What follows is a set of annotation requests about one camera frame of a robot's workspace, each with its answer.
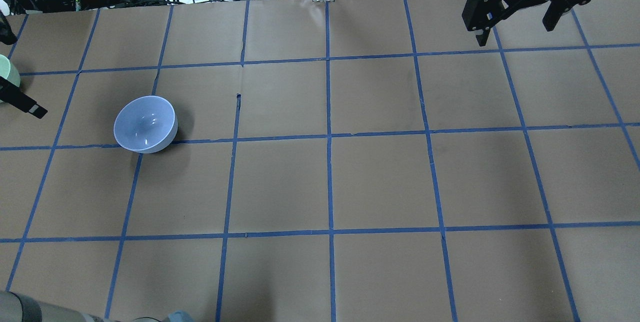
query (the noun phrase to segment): light blue bowl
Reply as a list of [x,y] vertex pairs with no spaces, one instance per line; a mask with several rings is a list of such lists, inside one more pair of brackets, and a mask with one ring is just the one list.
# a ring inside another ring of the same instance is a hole
[[113,135],[122,148],[137,153],[164,149],[176,137],[178,118],[168,100],[144,96],[125,105],[113,124]]

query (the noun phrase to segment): bowl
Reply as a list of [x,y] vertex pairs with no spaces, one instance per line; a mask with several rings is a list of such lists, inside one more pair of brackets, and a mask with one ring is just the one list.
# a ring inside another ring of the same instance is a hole
[[164,149],[176,137],[178,118],[168,100],[144,96],[131,101],[118,113],[113,135],[122,148],[137,153]]

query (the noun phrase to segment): green cup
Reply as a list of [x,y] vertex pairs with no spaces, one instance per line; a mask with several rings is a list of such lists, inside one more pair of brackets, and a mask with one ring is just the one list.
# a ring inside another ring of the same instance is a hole
[[0,76],[9,80],[16,87],[20,87],[20,73],[9,58],[0,55]]

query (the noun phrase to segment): blue grid line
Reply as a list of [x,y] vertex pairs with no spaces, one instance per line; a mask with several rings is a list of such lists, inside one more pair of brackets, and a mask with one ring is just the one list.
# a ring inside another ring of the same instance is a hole
[[331,133],[331,37],[329,2],[324,3],[324,37],[326,49],[326,178],[327,178],[327,201],[328,201],[328,221],[329,221],[329,297],[331,301],[331,322],[336,322],[336,248],[334,244],[334,180],[333,167],[331,163],[331,148],[333,137]]
[[85,58],[87,58],[87,52],[89,52],[89,45],[91,45],[91,40],[94,37],[94,32],[96,32],[96,25],[98,25],[98,18],[100,17],[100,10],[95,13],[95,18],[93,20],[93,26],[91,27],[91,33],[89,33],[89,38],[87,39],[86,46],[84,47],[84,52],[82,54],[82,59],[80,59],[80,65],[78,66],[78,71],[75,75],[75,79],[73,80],[73,85],[71,85],[71,91],[69,91],[69,97],[66,100],[66,105],[64,106],[64,112],[62,112],[62,118],[60,119],[60,124],[57,128],[57,133],[55,134],[55,139],[53,140],[53,145],[50,153],[48,154],[48,159],[46,160],[46,165],[44,168],[44,172],[42,173],[42,179],[40,180],[38,186],[38,192],[36,193],[36,197],[33,201],[33,206],[29,213],[29,219],[27,220],[27,224],[24,227],[24,233],[22,234],[22,240],[20,242],[20,246],[18,247],[18,252],[16,253],[15,259],[13,261],[14,265],[11,268],[11,274],[9,275],[9,279],[7,281],[7,286],[4,288],[5,290],[11,289],[11,284],[14,282],[14,277],[16,276],[16,270],[18,269],[18,263],[20,263],[20,257],[23,254],[23,248],[25,247],[25,240],[29,235],[29,229],[32,227],[32,222],[34,221],[34,216],[36,210],[38,208],[38,203],[42,195],[42,189],[44,188],[44,184],[47,178],[47,174],[49,173],[49,169],[51,167],[51,161],[53,160],[53,155],[56,151],[56,146],[58,144],[58,140],[60,139],[60,135],[62,134],[62,126],[65,124],[65,119],[67,118],[67,113],[69,112],[69,106],[71,105],[71,99],[74,96],[74,92],[76,90],[76,85],[78,85],[78,78],[80,78],[80,71],[82,70],[82,66],[85,63]]
[[[589,50],[603,48],[638,48],[640,44],[606,44],[600,46],[575,46],[575,47],[542,47],[542,48],[516,48],[503,50],[504,53],[518,53],[531,51],[562,51],[562,50]],[[468,51],[439,51],[439,52],[421,52],[416,53],[418,57],[429,57],[438,55],[468,55],[468,54],[484,54],[484,53],[500,53],[499,50],[468,50]],[[360,56],[343,56],[343,57],[321,57],[321,58],[299,58],[299,59],[278,59],[278,60],[251,60],[242,62],[216,62],[216,63],[195,63],[195,64],[174,64],[161,66],[160,69],[176,69],[176,68],[197,68],[197,67],[219,67],[219,66],[244,66],[247,64],[278,64],[278,63],[303,63],[318,62],[322,60],[358,60],[358,59],[377,59],[377,58],[403,58],[411,57],[413,53],[388,54],[388,55],[360,55]],[[146,67],[124,67],[124,68],[106,68],[106,69],[87,69],[82,73],[106,73],[118,71],[140,71],[147,69],[156,69],[156,66]],[[23,76],[39,76],[51,74],[74,74],[77,71],[48,71],[48,72],[29,72],[21,73]]]
[[13,46],[11,46],[11,50],[9,51],[9,55],[6,56],[6,58],[9,59],[9,60],[11,60],[11,57],[14,55],[14,50],[16,50],[16,46],[18,45],[18,42],[20,41],[20,36],[23,34],[23,30],[25,30],[25,25],[27,25],[27,19],[29,19],[29,14],[26,14],[24,16],[24,19],[22,20],[22,25],[20,25],[20,30],[18,30],[18,34],[15,35],[16,42],[13,44]]
[[224,234],[222,235],[222,251],[220,253],[220,272],[217,287],[217,304],[215,309],[215,322],[220,322],[222,316],[222,292],[225,284],[225,269],[227,263],[227,244],[229,242],[229,222],[231,221],[231,199],[234,190],[234,172],[236,169],[236,152],[238,150],[238,128],[240,125],[240,108],[242,96],[237,95],[235,104],[235,123],[233,125],[233,146],[231,147],[231,163],[229,167],[229,183],[226,189],[226,211],[224,213]]
[[151,89],[151,95],[155,96],[158,89],[158,80],[160,79],[160,68],[162,68],[162,61],[165,59],[165,50],[167,48],[167,39],[169,39],[169,29],[171,28],[171,18],[174,16],[174,6],[169,7],[169,17],[166,21],[166,29],[164,30],[164,38],[162,38],[162,48],[160,49],[160,58],[158,58],[158,65],[156,66],[157,72],[155,79],[153,80],[153,88]]
[[249,1],[244,7],[244,26],[242,27],[242,51],[240,52],[240,65],[245,65],[245,51],[247,50],[247,28],[249,27]]
[[442,214],[442,203],[440,198],[440,190],[438,187],[438,176],[436,174],[436,165],[434,161],[434,149],[432,145],[432,135],[429,128],[429,120],[427,119],[427,112],[425,108],[425,97],[423,95],[423,82],[420,76],[420,66],[418,64],[418,53],[416,53],[416,38],[414,36],[414,27],[411,22],[411,14],[409,12],[409,3],[407,0],[404,2],[404,11],[406,13],[406,20],[409,25],[409,36],[411,37],[411,50],[413,51],[413,65],[415,68],[415,78],[418,86],[418,96],[420,98],[420,111],[422,112],[422,121],[424,123],[424,130],[427,139],[427,152],[429,155],[429,167],[431,172],[431,178],[433,182],[433,192],[436,200],[436,210],[438,212],[438,227],[440,232],[440,242],[442,245],[442,257],[444,262],[445,276],[446,276],[446,289],[448,290],[448,300],[451,308],[451,319],[453,322],[458,322],[458,312],[455,308],[456,301],[453,291],[453,281],[451,278],[451,266],[449,261],[449,249],[447,247],[447,231],[444,222],[444,216]]
[[133,174],[133,182],[131,183],[131,191],[128,195],[128,202],[126,203],[126,213],[124,215],[124,222],[122,223],[122,232],[118,238],[119,240],[119,244],[118,244],[118,253],[116,253],[116,258],[115,258],[115,263],[113,266],[113,272],[111,274],[111,282],[110,282],[110,286],[109,286],[109,294],[107,295],[107,305],[106,308],[104,309],[104,317],[105,318],[109,318],[109,315],[111,313],[111,306],[112,306],[112,301],[114,300],[114,291],[116,288],[116,281],[118,279],[118,272],[120,270],[120,266],[119,264],[121,263],[122,260],[122,249],[124,249],[124,242],[126,240],[126,235],[127,235],[127,229],[129,227],[129,219],[131,216],[131,208],[133,207],[133,199],[135,197],[136,194],[136,187],[138,185],[138,176],[140,175],[140,167],[142,165],[142,153],[139,153],[137,155],[137,163],[135,164],[135,172]]
[[[640,123],[625,123],[628,127],[638,127]],[[585,129],[585,128],[619,128],[617,123],[605,123],[605,124],[578,124],[574,126],[569,125],[555,125],[555,126],[527,126],[527,130],[567,130],[567,129]],[[495,128],[457,128],[457,129],[443,129],[443,130],[430,130],[430,134],[442,134],[442,133],[482,133],[482,132],[510,132],[521,131],[522,127],[495,127]],[[361,133],[332,133],[332,138],[350,138],[350,137],[381,137],[385,135],[421,135],[425,134],[424,130],[403,130],[392,132],[361,132]],[[324,139],[328,136],[326,134],[304,134],[304,135],[277,135],[272,137],[241,137],[238,138],[238,142],[260,142],[264,140],[293,140],[293,139]],[[172,144],[209,144],[209,143],[231,143],[233,138],[221,138],[221,139],[185,139],[174,140]],[[55,146],[55,149],[85,149],[85,148],[120,148],[119,144],[86,144],[82,146],[74,145],[62,145]],[[25,151],[25,150],[49,150],[51,146],[23,146],[23,147],[0,147],[0,151]]]
[[[609,221],[609,222],[565,222],[554,223],[554,228],[606,228],[640,226],[640,221]],[[503,231],[503,230],[539,230],[549,228],[548,224],[501,224],[479,226],[447,226],[446,231]],[[288,230],[263,232],[233,232],[233,233],[187,233],[170,235],[127,235],[125,240],[187,240],[187,239],[216,239],[216,238],[267,238],[290,237],[296,235],[342,235],[342,234],[384,234],[384,233],[439,233],[440,227],[395,227],[395,228],[345,228],[333,230]],[[90,241],[119,241],[120,235],[86,236],[86,237],[32,237],[26,238],[25,243],[47,242],[90,242]],[[21,242],[21,238],[0,238],[1,243]]]
[[512,79],[512,74],[509,69],[509,65],[507,64],[507,58],[505,53],[503,52],[503,46],[500,41],[500,35],[498,34],[498,30],[494,27],[493,32],[495,34],[496,43],[498,44],[498,48],[500,50],[500,58],[502,59],[502,65],[504,66],[504,72],[507,76],[507,80],[509,82],[509,89],[513,96],[513,102],[515,103],[516,110],[518,112],[518,118],[522,127],[522,133],[524,134],[524,139],[526,142],[526,148],[528,149],[528,155],[531,159],[531,165],[533,167],[533,171],[535,174],[537,188],[540,192],[540,198],[542,200],[542,207],[544,208],[544,213],[546,214],[546,221],[549,226],[549,231],[551,233],[551,240],[553,241],[553,248],[555,249],[555,255],[558,260],[558,265],[560,266],[560,274],[562,274],[562,281],[565,284],[564,289],[566,290],[567,298],[569,299],[569,306],[571,306],[571,313],[573,314],[574,322],[580,322],[580,317],[578,315],[578,309],[576,309],[576,301],[574,300],[574,293],[571,290],[571,285],[569,284],[569,277],[567,276],[567,269],[564,266],[565,261],[562,257],[562,252],[560,251],[560,244],[558,243],[558,236],[556,235],[556,229],[554,227],[553,218],[551,218],[551,211],[549,210],[549,204],[547,203],[547,195],[545,193],[544,186],[542,186],[542,178],[540,178],[540,170],[538,169],[538,163],[536,162],[536,156],[533,153],[533,147],[531,145],[531,139],[528,133],[527,125],[524,120],[524,116],[522,114],[522,108],[518,101],[518,94],[516,93],[514,80]]
[[595,68],[595,71],[598,74],[598,78],[600,80],[600,83],[602,84],[602,88],[606,93],[608,102],[611,104],[611,108],[613,108],[613,112],[615,113],[615,117],[617,118],[619,127],[622,128],[622,133],[624,133],[624,137],[626,138],[626,143],[629,144],[629,148],[631,149],[631,154],[633,155],[633,159],[635,160],[635,165],[637,166],[638,170],[640,170],[640,158],[638,158],[638,153],[634,148],[633,141],[631,141],[631,136],[629,135],[629,131],[627,130],[625,122],[622,120],[622,115],[620,114],[620,111],[618,110],[618,107],[616,106],[616,103],[613,100],[613,95],[611,94],[611,91],[607,86],[607,82],[604,80],[604,75],[602,74],[602,71],[598,66],[598,63],[596,62],[596,58],[594,57],[594,53],[592,52],[591,47],[589,46],[589,42],[587,41],[587,37],[585,36],[585,31],[583,31],[583,27],[580,25],[580,21],[578,20],[578,15],[574,10],[571,10],[571,14],[573,16],[573,20],[575,21],[575,25],[578,27],[578,32],[580,32],[580,37],[582,37],[582,41],[587,48],[587,53],[589,54],[591,63],[593,64],[593,67]]

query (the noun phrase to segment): bowl rim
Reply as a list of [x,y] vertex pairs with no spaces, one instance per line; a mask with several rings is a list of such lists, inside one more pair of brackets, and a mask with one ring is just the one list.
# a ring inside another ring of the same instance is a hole
[[[152,98],[152,99],[158,99],[160,101],[162,101],[163,103],[167,103],[167,105],[169,105],[169,107],[171,108],[171,111],[173,112],[173,123],[171,123],[171,128],[169,128],[169,130],[167,131],[167,134],[164,136],[164,138],[160,139],[160,141],[158,141],[157,143],[148,146],[146,148],[141,148],[141,149],[135,149],[135,148],[127,148],[124,145],[122,145],[122,143],[119,141],[118,139],[118,135],[116,134],[116,123],[118,123],[118,119],[121,117],[122,112],[127,109],[127,107],[129,107],[130,105],[132,105],[133,103],[139,101],[140,99],[146,99],[146,98]],[[173,125],[176,124],[176,110],[174,109],[174,106],[171,104],[171,102],[169,102],[168,100],[166,100],[165,98],[162,98],[161,96],[141,96],[139,98],[135,98],[132,101],[128,102],[124,107],[122,107],[122,109],[118,112],[118,115],[116,116],[115,121],[113,122],[113,137],[116,139],[116,142],[124,149],[130,150],[132,152],[141,152],[141,151],[146,151],[149,150],[151,148],[155,148],[156,146],[158,146],[158,144],[162,143],[165,138],[167,137],[167,135],[169,135],[171,133],[171,130],[173,129]]]

